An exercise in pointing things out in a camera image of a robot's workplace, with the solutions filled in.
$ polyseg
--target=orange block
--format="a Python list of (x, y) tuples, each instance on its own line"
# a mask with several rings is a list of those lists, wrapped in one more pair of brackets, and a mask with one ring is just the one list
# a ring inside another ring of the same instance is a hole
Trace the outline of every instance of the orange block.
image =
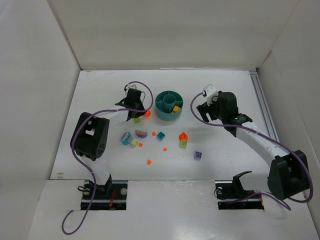
[(151, 111), (150, 111), (150, 110), (146, 111), (146, 113), (145, 113), (143, 116), (144, 116), (145, 118), (150, 117), (150, 116), (151, 116)]
[(179, 140), (180, 140), (180, 141), (181, 141), (181, 140), (186, 140), (186, 141), (188, 141), (188, 135), (187, 135), (185, 132), (181, 133), (181, 134), (179, 135)]

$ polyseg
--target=purple cable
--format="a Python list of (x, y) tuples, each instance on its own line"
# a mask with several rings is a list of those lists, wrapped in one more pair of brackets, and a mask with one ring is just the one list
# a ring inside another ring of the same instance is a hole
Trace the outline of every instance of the purple cable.
[(77, 131), (75, 132), (75, 134), (74, 134), (74, 137), (73, 137), (73, 140), (72, 140), (72, 143), (71, 143), (71, 151), (72, 151), (72, 154), (73, 154), (74, 158), (75, 158), (82, 166), (84, 166), (86, 169), (88, 169), (88, 171), (91, 173), (92, 178), (93, 178), (93, 183), (94, 183), (94, 185), (93, 185), (93, 192), (92, 192), (92, 197), (91, 197), (91, 199), (90, 199), (89, 205), (88, 205), (88, 207), (87, 207), (87, 209), (86, 209), (86, 211), (85, 211), (85, 213), (84, 213), (84, 215), (83, 215), (83, 218), (82, 218), (79, 226), (78, 226), (74, 231), (72, 231), (72, 232), (66, 232), (66, 231), (65, 231), (65, 221), (66, 221), (67, 217), (73, 212), (73, 210), (71, 210), (71, 211), (64, 217), (64, 219), (63, 219), (63, 221), (62, 221), (61, 229), (62, 229), (62, 232), (63, 232), (65, 235), (72, 235), (72, 234), (76, 233), (76, 232), (80, 229), (80, 227), (81, 227), (82, 224), (84, 223), (84, 221), (85, 221), (85, 219), (86, 219), (86, 216), (87, 216), (87, 214), (88, 214), (88, 212), (89, 212), (89, 210), (90, 210), (90, 208), (91, 208), (91, 205), (92, 205), (92, 202), (93, 202), (93, 200), (94, 200), (94, 198), (95, 198), (95, 194), (96, 194), (96, 190), (97, 190), (97, 180), (96, 180), (95, 174), (93, 173), (92, 169), (91, 169), (87, 164), (85, 164), (83, 161), (81, 161), (80, 158), (78, 158), (78, 156), (76, 155), (76, 152), (75, 152), (75, 142), (76, 142), (76, 139), (77, 139), (77, 137), (78, 137), (81, 129), (82, 129), (82, 128), (87, 124), (87, 122), (88, 122), (91, 118), (93, 118), (95, 115), (98, 115), (98, 114), (101, 114), (101, 113), (119, 112), (119, 111), (133, 111), (133, 112), (137, 112), (137, 113), (143, 113), (143, 112), (145, 112), (145, 111), (150, 110), (151, 107), (152, 107), (153, 104), (154, 104), (154, 96), (153, 96), (150, 88), (149, 88), (147, 85), (145, 85), (144, 83), (140, 82), (140, 81), (131, 81), (131, 82), (129, 82), (126, 86), (128, 86), (128, 85), (130, 85), (130, 84), (134, 84), (134, 83), (141, 84), (141, 85), (145, 86), (145, 87), (148, 89), (148, 91), (150, 92), (150, 95), (151, 95), (151, 105), (150, 105), (150, 107), (148, 107), (148, 108), (145, 109), (145, 110), (136, 110), (136, 109), (131, 109), (131, 108), (121, 108), (121, 109), (106, 109), (106, 110), (97, 111), (97, 112), (91, 114), (90, 116), (88, 116), (87, 119), (84, 120), (84, 122), (80, 125), (80, 127), (78, 128), (78, 130), (77, 130)]
[(242, 198), (242, 199), (237, 199), (237, 200), (234, 200), (234, 201), (227, 201), (225, 202), (226, 204), (235, 204), (235, 203), (239, 203), (239, 202), (242, 202), (243, 200), (246, 200), (246, 199), (249, 199), (249, 198), (252, 198), (254, 196), (257, 196), (257, 195), (265, 195), (265, 196), (268, 196), (270, 198), (272, 198), (273, 200), (275, 200), (278, 204), (282, 205), (284, 208), (288, 209), (289, 211), (291, 211), (291, 207), (284, 201), (281, 201), (279, 199), (277, 199), (275, 196), (273, 196), (271, 193), (268, 193), (268, 192), (256, 192), (254, 194), (251, 194), (245, 198)]
[(287, 150), (287, 151), (299, 162), (299, 164), (302, 166), (303, 170), (304, 170), (305, 173), (306, 173), (306, 178), (307, 178), (308, 185), (309, 185), (309, 188), (310, 188), (310, 193), (309, 193), (309, 196), (307, 197), (307, 199), (305, 199), (305, 200), (297, 200), (297, 199), (294, 199), (294, 198), (291, 198), (291, 197), (288, 197), (288, 199), (290, 199), (291, 201), (297, 202), (297, 203), (302, 203), (302, 204), (308, 203), (308, 202), (311, 201), (311, 199), (312, 199), (312, 197), (313, 197), (313, 195), (314, 195), (314, 185), (313, 185), (313, 183), (312, 183), (312, 179), (311, 179), (311, 176), (310, 176), (310, 173), (309, 173), (307, 167), (306, 167), (305, 164), (302, 162), (302, 160), (300, 159), (300, 157), (298, 157), (297, 154), (295, 154), (290, 148), (288, 148), (288, 147), (285, 146), (284, 144), (282, 144), (282, 143), (280, 143), (280, 142), (272, 139), (271, 137), (266, 136), (266, 135), (264, 135), (264, 134), (262, 134), (262, 133), (260, 133), (260, 132), (258, 132), (258, 131), (256, 131), (256, 130), (253, 130), (253, 129), (249, 128), (249, 127), (241, 126), (241, 125), (233, 125), (233, 124), (214, 124), (214, 123), (209, 123), (209, 122), (203, 121), (201, 118), (199, 118), (199, 117), (196, 115), (196, 113), (195, 113), (195, 111), (194, 111), (194, 109), (193, 109), (194, 101), (196, 100), (197, 97), (199, 97), (199, 96), (201, 96), (201, 95), (203, 95), (202, 92), (199, 93), (199, 94), (197, 94), (197, 95), (192, 99), (191, 104), (190, 104), (191, 112), (192, 112), (193, 116), (194, 116), (196, 119), (198, 119), (200, 122), (202, 122), (202, 123), (204, 123), (204, 124), (206, 124), (206, 125), (209, 125), (209, 126), (224, 127), (224, 128), (225, 128), (225, 127), (227, 127), (227, 128), (240, 128), (240, 129), (245, 129), (245, 130), (251, 131), (251, 132), (253, 132), (253, 133), (255, 133), (255, 134), (258, 134), (259, 136), (261, 136), (261, 137), (269, 140), (270, 142), (272, 142), (272, 143), (274, 143), (274, 144), (277, 144), (278, 146), (282, 147), (283, 149)]

